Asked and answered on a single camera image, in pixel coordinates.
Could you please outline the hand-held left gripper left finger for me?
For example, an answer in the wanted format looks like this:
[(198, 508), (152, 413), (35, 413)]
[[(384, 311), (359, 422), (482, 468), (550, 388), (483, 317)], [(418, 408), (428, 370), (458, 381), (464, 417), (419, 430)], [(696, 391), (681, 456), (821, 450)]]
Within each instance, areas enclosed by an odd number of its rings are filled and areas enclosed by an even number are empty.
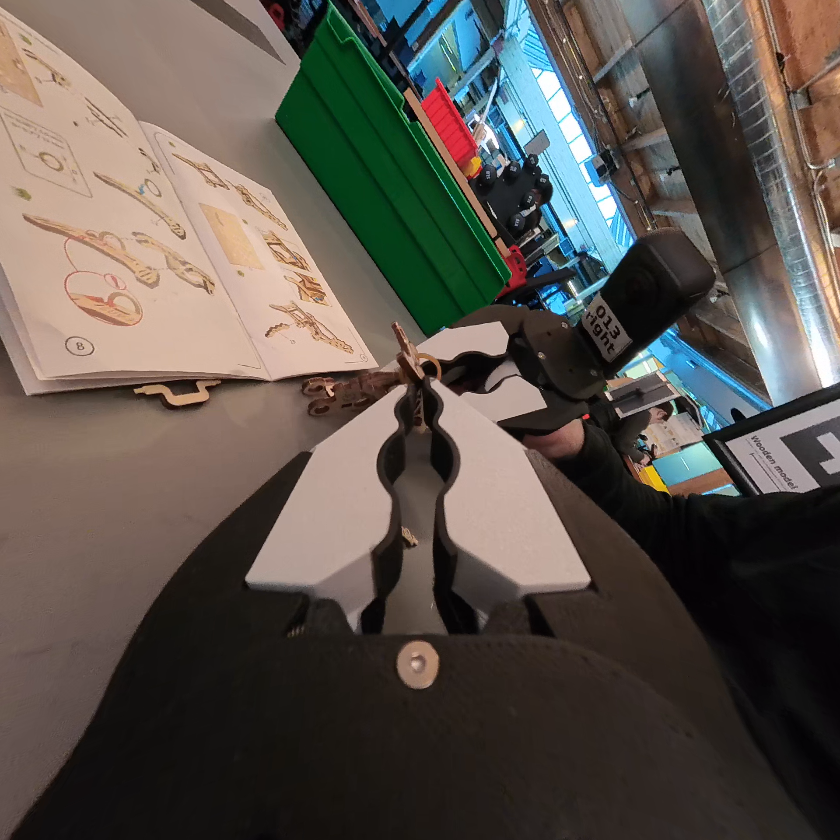
[(415, 386), (399, 385), (308, 454), (245, 577), (250, 589), (331, 600), (355, 632), (382, 631), (403, 568), (395, 483), (416, 400)]

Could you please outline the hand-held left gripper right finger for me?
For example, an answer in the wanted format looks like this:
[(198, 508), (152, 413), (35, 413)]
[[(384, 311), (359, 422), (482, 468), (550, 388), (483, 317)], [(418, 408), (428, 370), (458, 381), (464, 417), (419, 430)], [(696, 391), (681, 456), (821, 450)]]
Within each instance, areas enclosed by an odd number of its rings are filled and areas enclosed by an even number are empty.
[(528, 451), (439, 381), (423, 385), (434, 511), (434, 601), (446, 631), (477, 634), (501, 605), (581, 592), (592, 578)]

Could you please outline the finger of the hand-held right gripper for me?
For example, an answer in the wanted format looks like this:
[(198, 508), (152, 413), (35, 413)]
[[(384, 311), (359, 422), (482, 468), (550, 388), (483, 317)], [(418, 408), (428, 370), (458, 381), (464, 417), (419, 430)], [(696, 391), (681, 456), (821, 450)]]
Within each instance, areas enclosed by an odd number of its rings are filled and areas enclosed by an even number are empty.
[(542, 392), (512, 360), (462, 360), (453, 369), (453, 390), (478, 413), (499, 424), (548, 407)]
[(508, 356), (510, 336), (501, 322), (443, 329), (416, 346), (440, 363), (442, 370), (463, 369), (455, 383), (464, 389), (486, 389), (495, 369)]

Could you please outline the wooden model axle assembly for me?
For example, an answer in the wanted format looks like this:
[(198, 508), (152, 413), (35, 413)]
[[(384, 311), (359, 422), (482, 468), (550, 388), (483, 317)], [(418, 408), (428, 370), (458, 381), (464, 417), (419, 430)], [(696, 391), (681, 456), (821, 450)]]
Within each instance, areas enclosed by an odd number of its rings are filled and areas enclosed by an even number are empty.
[(424, 363), (429, 363), (433, 366), (434, 378), (437, 381), (440, 381), (443, 376), (443, 368), (437, 358), (417, 350), (417, 347), (408, 339), (399, 322), (392, 322), (391, 327), (399, 347), (399, 351), (395, 356), (395, 361), (401, 371), (398, 375), (399, 380), (400, 382), (412, 385), (415, 391), (413, 425), (418, 433), (425, 434), (427, 423), (422, 385), (428, 379), (428, 375), (425, 372)]

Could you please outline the wooden model side frame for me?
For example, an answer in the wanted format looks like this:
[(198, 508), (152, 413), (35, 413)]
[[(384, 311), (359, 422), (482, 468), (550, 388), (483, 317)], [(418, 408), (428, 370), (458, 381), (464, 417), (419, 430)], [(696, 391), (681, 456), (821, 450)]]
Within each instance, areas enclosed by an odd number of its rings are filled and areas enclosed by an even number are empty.
[(404, 374), (396, 371), (365, 372), (347, 381), (332, 377), (314, 376), (301, 384), (301, 393), (311, 398), (310, 417), (325, 417), (342, 410), (363, 411), (381, 400), (398, 385), (407, 384)]

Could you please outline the person's right hand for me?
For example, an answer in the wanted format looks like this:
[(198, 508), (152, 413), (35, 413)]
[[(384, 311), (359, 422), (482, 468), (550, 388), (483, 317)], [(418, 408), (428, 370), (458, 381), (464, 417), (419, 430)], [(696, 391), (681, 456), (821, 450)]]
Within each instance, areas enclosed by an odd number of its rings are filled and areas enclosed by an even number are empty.
[(546, 435), (524, 435), (522, 445), (550, 461), (573, 459), (585, 445), (585, 426), (575, 419)]

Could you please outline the wooden side table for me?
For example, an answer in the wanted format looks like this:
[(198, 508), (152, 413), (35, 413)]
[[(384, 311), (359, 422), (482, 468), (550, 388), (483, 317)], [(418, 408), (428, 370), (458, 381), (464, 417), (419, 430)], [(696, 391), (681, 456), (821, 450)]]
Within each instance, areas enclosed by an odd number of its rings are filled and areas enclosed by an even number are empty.
[(487, 212), (485, 211), (484, 207), (480, 204), (479, 199), (473, 193), (466, 180), (466, 177), (458, 168), (455, 159), (445, 147), (444, 142), (441, 140), (438, 132), (436, 131), (430, 119), (426, 115), (416, 93), (411, 87), (408, 87), (404, 91), (403, 96), (406, 101), (407, 107), (411, 110), (413, 115), (423, 126), (423, 129), (425, 130), (428, 138), (434, 145), (441, 160), (446, 165), (450, 174), (455, 179), (458, 188), (464, 194), (469, 205), (472, 207), (474, 214), (477, 215), (484, 229), (487, 231), (488, 235), (493, 240), (493, 244), (497, 248), (498, 253), (504, 260), (507, 260), (510, 257), (509, 248), (503, 243), (503, 241), (499, 237), (496, 226), (493, 224), (490, 217), (487, 215)]

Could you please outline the black rack with round caps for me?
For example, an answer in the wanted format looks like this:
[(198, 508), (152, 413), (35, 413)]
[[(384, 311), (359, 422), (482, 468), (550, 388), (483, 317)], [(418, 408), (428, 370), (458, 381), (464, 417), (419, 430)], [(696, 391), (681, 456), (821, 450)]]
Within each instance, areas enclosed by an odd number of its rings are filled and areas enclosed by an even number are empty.
[(540, 207), (553, 196), (553, 184), (536, 154), (528, 154), (521, 164), (512, 161), (500, 172), (485, 164), (469, 183), (507, 246), (517, 245), (540, 226)]

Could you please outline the green plastic bin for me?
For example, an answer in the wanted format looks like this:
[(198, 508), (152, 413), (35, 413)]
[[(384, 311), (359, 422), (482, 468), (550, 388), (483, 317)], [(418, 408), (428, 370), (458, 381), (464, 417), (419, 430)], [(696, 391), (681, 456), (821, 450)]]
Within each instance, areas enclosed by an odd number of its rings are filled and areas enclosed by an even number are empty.
[(426, 334), (490, 305), (511, 277), (403, 94), (322, 2), (276, 122)]

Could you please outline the zigzag wooden part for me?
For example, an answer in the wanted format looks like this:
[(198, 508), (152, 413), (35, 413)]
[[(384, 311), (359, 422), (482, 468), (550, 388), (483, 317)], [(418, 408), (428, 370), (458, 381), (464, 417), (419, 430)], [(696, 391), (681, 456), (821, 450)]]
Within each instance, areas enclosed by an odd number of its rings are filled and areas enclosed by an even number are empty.
[(165, 408), (179, 410), (205, 404), (210, 398), (211, 389), (221, 383), (220, 379), (200, 379), (145, 384), (135, 386), (133, 394), (156, 398)]

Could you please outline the red plastic bin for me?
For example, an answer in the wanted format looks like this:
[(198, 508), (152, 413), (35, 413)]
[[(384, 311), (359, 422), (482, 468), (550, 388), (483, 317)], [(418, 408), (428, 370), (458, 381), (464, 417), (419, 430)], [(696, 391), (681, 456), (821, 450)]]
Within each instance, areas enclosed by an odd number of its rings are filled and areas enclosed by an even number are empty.
[(439, 78), (421, 105), (462, 174), (468, 180), (474, 178), (482, 166), (478, 143)]

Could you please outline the black framed paper sign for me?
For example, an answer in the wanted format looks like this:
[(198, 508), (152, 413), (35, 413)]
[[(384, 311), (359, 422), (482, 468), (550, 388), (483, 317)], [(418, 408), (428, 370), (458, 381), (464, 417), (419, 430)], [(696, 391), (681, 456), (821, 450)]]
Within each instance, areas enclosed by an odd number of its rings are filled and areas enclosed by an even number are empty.
[(839, 486), (839, 384), (703, 437), (746, 496)]

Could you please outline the open instruction booklet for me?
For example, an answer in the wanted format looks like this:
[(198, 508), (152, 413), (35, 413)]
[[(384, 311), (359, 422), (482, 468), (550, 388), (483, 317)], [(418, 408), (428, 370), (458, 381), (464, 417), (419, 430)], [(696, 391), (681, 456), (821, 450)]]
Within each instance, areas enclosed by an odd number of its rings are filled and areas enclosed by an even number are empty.
[(27, 396), (378, 367), (270, 189), (2, 10), (2, 342)]

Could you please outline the silver ventilation duct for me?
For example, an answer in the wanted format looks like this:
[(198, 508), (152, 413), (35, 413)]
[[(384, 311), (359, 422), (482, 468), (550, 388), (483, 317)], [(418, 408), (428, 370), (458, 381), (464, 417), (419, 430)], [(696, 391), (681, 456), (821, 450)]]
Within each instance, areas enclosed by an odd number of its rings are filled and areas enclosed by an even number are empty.
[(838, 383), (838, 268), (765, 2), (622, 2), (772, 404)]

